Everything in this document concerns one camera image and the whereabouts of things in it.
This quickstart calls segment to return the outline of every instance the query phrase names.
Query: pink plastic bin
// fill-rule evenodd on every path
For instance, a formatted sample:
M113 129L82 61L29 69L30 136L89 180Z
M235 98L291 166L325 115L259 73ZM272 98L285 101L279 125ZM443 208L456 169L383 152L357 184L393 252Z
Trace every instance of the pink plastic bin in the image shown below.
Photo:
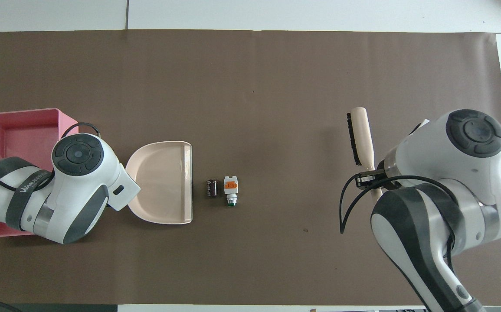
M18 156L51 171L52 148L75 123L57 108L0 113L0 158ZM0 237L31 234L0 223Z

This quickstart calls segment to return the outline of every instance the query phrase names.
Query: white robotic arm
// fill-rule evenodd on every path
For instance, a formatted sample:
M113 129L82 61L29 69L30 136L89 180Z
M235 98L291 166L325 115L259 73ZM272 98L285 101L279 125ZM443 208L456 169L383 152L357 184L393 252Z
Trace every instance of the white robotic arm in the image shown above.
M453 198L415 179L384 184L391 190L371 215L379 245L429 311L484 311L443 257L448 247L456 255L501 238L501 125L475 110L447 113L423 123L356 182L399 176L440 182Z
M92 229L106 204L119 211L141 189L110 146L92 134L62 138L52 163L53 179L21 158L0 159L0 222L72 243Z

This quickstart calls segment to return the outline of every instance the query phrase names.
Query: velcro strap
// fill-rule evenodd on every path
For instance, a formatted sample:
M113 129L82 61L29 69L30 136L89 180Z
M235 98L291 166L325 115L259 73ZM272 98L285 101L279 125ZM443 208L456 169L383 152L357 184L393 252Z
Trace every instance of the velcro strap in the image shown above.
M38 170L17 186L6 212L6 224L9 227L24 231L21 229L21 217L26 205L29 203L30 196L33 194L34 189L48 179L50 175L51 173L46 170Z

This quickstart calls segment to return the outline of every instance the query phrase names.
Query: brown mat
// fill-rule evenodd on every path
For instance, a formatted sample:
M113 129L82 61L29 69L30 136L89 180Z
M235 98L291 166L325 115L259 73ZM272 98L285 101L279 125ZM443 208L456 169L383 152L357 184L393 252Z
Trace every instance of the brown mat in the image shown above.
M371 202L339 234L357 172L345 114L367 107L377 160L424 118L501 122L492 34L129 30L0 33L0 111L58 107L96 124L123 163L193 144L194 221L106 211L80 242L0 239L0 300L163 304L420 304L371 233ZM239 204L205 180L237 175ZM353 189L348 200L358 193ZM455 257L501 305L501 240Z

